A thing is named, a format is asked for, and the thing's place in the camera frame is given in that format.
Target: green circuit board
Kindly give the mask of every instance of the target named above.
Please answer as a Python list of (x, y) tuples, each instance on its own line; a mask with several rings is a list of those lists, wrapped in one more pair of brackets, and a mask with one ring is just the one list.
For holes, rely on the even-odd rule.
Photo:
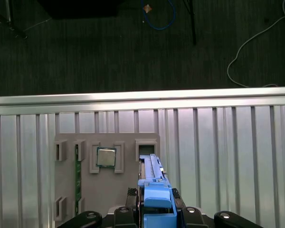
[(79, 213), (79, 201), (81, 199), (81, 162), (79, 161), (79, 148), (75, 145), (75, 216)]

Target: metal panel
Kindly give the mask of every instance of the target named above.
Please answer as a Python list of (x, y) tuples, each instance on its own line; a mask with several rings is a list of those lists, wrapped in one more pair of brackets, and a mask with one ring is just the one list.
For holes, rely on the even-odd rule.
[(216, 149), (212, 108), (198, 109), (199, 169), (201, 207), (214, 215), (218, 211)]
[(154, 111), (153, 110), (139, 110), (138, 111), (138, 129), (140, 133), (153, 133), (154, 124)]
[(285, 228), (285, 88), (0, 97), (0, 227), (54, 227), (56, 132), (158, 132), (187, 205)]
[(256, 107), (256, 152), (260, 225), (275, 227), (270, 108)]
[(169, 172), (166, 110), (158, 110), (158, 130), (161, 138), (161, 164)]
[(166, 118), (168, 167), (173, 167), (168, 171), (168, 178), (173, 187), (180, 189), (180, 158), (177, 110), (167, 110)]
[(1, 117), (2, 227), (21, 227), (21, 162), (16, 118)]
[(280, 227), (285, 227), (285, 106), (275, 107), (277, 200)]
[(238, 213), (236, 206), (234, 133), (231, 108), (217, 109), (218, 167), (219, 167), (219, 210)]
[(134, 133), (134, 111), (119, 112), (119, 132)]
[(95, 115), (94, 113), (79, 113), (79, 132), (95, 132)]
[(38, 226), (38, 193), (40, 177), (37, 174), (36, 116), (20, 116), (22, 227)]
[(75, 113), (61, 113), (59, 115), (59, 132), (75, 133)]
[(256, 222), (251, 108), (236, 108), (240, 215)]
[(37, 118), (37, 132), (39, 140), (39, 166), (40, 166), (40, 204), (41, 204), (41, 216), (39, 222), (41, 227), (51, 227), (53, 225), (53, 213), (52, 202), (54, 197), (51, 196), (53, 191), (54, 179), (51, 173), (53, 173), (55, 156), (52, 153), (54, 150), (53, 137), (55, 136), (55, 115), (54, 114), (42, 114)]
[(194, 192), (199, 191), (196, 183), (196, 151), (193, 109), (178, 110), (179, 150), (180, 150), (180, 191), (188, 206), (197, 205)]

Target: cpu processor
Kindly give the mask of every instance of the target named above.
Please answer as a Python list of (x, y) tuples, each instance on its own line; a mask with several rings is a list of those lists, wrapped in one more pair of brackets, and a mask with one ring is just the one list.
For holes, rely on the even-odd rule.
[(97, 163), (98, 167), (115, 167), (116, 149), (107, 147), (97, 148)]

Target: small orange object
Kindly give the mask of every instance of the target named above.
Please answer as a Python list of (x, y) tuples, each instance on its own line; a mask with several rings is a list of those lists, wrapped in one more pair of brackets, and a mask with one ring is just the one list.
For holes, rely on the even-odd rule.
[(152, 8), (148, 4), (148, 5), (144, 6), (143, 10), (146, 11), (146, 13), (149, 13), (152, 10)]

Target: metal stand leg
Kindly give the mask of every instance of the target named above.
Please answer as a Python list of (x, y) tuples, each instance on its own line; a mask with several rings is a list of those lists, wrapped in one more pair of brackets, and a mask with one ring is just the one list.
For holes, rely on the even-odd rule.
[(196, 32), (195, 32), (195, 21), (194, 21), (194, 11), (193, 11), (193, 0), (189, 1), (190, 17), (191, 17), (191, 29), (193, 45), (196, 45)]
[(10, 10), (10, 1), (5, 0), (6, 3), (6, 13), (8, 18), (6, 19), (4, 16), (0, 14), (0, 23), (8, 27), (10, 30), (12, 30), (16, 35), (20, 36), (23, 39), (26, 39), (28, 36), (19, 28), (13, 25), (13, 22), (11, 21), (11, 10)]

